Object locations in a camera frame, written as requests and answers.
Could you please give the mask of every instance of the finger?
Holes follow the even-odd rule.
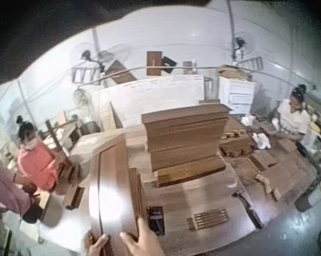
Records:
[[[89,231],[85,234],[84,239],[83,239],[84,247],[85,247],[86,249],[88,249],[88,248],[92,245],[92,243],[91,243],[91,237],[92,237],[92,232],[89,230]]]
[[[108,242],[108,235],[103,234],[102,236],[99,237],[97,242],[94,244],[94,247],[96,248],[102,248],[107,242]]]
[[[137,222],[138,222],[138,229],[140,233],[150,230],[148,224],[143,220],[142,217],[139,217]]]
[[[129,234],[121,232],[119,235],[131,253],[137,250],[137,243]]]

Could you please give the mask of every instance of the white cabinet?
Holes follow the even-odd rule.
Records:
[[[219,79],[219,100],[231,108],[230,114],[247,114],[251,110],[255,83],[236,79]]]

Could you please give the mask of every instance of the wooden table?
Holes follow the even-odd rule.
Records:
[[[150,156],[145,150],[146,131],[143,125],[129,129],[117,129],[108,133],[85,135],[74,146],[70,159],[79,161],[84,171],[88,173],[93,148],[98,146],[106,136],[120,132],[125,133],[129,167],[136,167],[141,173],[146,204],[163,206],[165,236],[159,236],[159,241],[168,256],[191,255],[214,250],[255,231],[242,203],[239,199],[232,198],[232,193],[236,191],[243,193],[244,197],[253,204],[261,220],[268,222],[292,205],[294,198],[302,193],[308,183],[305,181],[301,186],[297,186],[297,191],[292,192],[294,196],[287,196],[280,202],[275,202],[265,195],[263,185],[252,179],[252,174],[244,170],[245,167],[240,163],[244,163],[245,158],[239,157],[234,158],[233,161],[226,159],[227,168],[222,172],[177,185],[156,188]],[[277,154],[280,157],[284,152],[278,150]],[[45,212],[45,221],[51,224],[48,228],[41,229],[40,236],[79,252],[80,238],[90,229],[88,189],[85,190],[79,209],[68,211],[63,207],[60,211],[62,200],[63,197],[52,195]],[[230,216],[228,222],[209,229],[189,230],[187,218],[195,213],[220,207],[227,209]]]

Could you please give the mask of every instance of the floor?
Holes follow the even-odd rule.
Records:
[[[5,222],[13,230],[17,247],[22,255],[32,256],[76,256],[53,243],[38,244],[34,238],[35,228],[20,225],[19,217],[7,215]],[[294,206],[270,222],[263,230],[253,233],[238,242],[222,249],[205,253],[202,256],[224,255],[267,255],[310,256],[317,254],[317,237],[321,230],[321,202],[306,212],[298,212]]]

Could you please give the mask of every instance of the white shirt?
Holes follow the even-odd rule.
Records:
[[[295,111],[291,113],[290,100],[285,99],[280,104],[278,112],[280,113],[280,124],[284,131],[294,134],[305,134],[307,132],[310,117],[305,109],[302,112]]]

